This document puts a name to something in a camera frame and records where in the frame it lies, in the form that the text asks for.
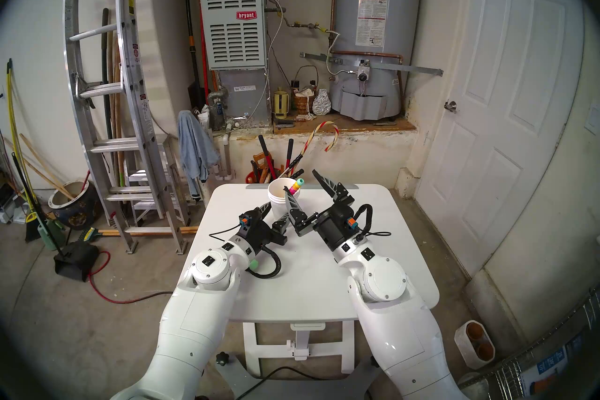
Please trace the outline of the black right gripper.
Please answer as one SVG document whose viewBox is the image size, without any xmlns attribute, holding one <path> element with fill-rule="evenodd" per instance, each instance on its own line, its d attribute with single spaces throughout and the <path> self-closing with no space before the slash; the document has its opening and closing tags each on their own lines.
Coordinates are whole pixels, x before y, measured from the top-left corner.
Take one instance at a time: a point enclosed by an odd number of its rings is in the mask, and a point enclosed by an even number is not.
<svg viewBox="0 0 600 400">
<path fill-rule="evenodd" d="M 333 205 L 308 217 L 290 189 L 284 187 L 287 214 L 299 237 L 315 231 L 333 252 L 348 239 L 359 234 L 358 222 L 354 218 L 355 213 L 351 208 L 354 198 L 349 197 L 348 190 L 342 183 L 335 183 L 320 175 L 316 170 L 313 170 L 312 173 L 323 190 L 332 198 Z"/>
</svg>

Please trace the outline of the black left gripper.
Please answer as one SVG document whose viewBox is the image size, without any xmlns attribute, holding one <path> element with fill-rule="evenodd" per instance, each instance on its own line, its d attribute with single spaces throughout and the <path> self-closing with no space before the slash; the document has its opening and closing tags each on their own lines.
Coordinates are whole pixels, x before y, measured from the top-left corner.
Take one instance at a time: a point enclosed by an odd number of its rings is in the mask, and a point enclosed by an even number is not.
<svg viewBox="0 0 600 400">
<path fill-rule="evenodd" d="M 241 246 L 247 256 L 257 255 L 260 251 L 265 251 L 272 258 L 278 258 L 275 252 L 266 247 L 267 244 L 275 243 L 280 246 L 286 244 L 287 237 L 285 234 L 290 225 L 289 213 L 285 213 L 272 226 L 269 226 L 264 221 L 264 218 L 266 218 L 271 209 L 271 202 L 266 202 L 257 209 L 249 210 L 239 215 L 240 228 L 237 236 L 248 243 L 247 246 Z"/>
</svg>

